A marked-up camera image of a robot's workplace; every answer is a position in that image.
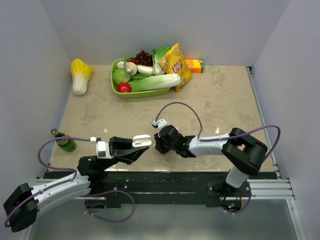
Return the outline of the white clip earbud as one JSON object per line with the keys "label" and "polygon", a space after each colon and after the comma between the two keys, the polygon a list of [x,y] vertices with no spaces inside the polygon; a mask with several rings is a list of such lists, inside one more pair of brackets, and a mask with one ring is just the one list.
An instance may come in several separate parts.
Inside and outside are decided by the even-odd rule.
{"label": "white clip earbud", "polygon": [[142,142],[140,140],[134,140],[132,142],[132,146],[135,147],[135,148],[138,148],[142,145]]}

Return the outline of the white earbud charging case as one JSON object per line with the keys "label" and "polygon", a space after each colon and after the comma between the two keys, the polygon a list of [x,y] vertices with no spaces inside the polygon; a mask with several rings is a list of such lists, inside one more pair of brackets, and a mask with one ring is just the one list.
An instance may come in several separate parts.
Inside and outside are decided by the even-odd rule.
{"label": "white earbud charging case", "polygon": [[135,140],[139,140],[142,142],[142,145],[139,147],[148,147],[152,144],[151,136],[148,134],[136,135],[132,138],[132,142]]}

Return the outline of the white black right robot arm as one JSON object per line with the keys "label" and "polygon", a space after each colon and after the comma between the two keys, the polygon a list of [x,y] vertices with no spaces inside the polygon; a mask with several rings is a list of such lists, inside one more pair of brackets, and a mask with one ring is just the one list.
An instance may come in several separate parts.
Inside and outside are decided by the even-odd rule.
{"label": "white black right robot arm", "polygon": [[154,140],[155,148],[161,154],[173,151],[183,158],[225,156],[233,164],[222,185],[223,192],[230,197],[241,190],[248,177],[260,173],[268,149],[263,142],[237,127],[230,133],[210,139],[183,136],[174,126],[167,125],[154,134]]}

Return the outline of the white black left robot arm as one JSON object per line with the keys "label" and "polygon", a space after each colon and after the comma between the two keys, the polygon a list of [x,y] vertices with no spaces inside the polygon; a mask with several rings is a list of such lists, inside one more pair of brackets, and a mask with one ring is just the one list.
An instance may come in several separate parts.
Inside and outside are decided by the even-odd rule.
{"label": "white black left robot arm", "polygon": [[76,169],[60,179],[42,185],[19,185],[4,202],[4,226],[13,233],[31,226],[36,218],[52,208],[77,197],[99,196],[104,190],[104,171],[121,162],[131,165],[150,148],[151,137],[136,135],[132,139],[112,137],[109,142],[91,137],[96,144],[96,155],[81,157]]}

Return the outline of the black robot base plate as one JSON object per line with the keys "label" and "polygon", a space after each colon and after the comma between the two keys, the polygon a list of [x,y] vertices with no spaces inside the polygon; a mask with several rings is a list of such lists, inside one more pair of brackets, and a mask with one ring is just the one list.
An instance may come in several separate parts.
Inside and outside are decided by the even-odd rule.
{"label": "black robot base plate", "polygon": [[227,185],[227,172],[134,172],[106,171],[92,176],[71,172],[48,172],[46,179],[58,182],[72,179],[87,194],[102,194],[106,208],[124,204],[137,205],[205,205],[224,210],[239,210],[241,201],[252,196],[251,188],[243,182],[236,189]]}

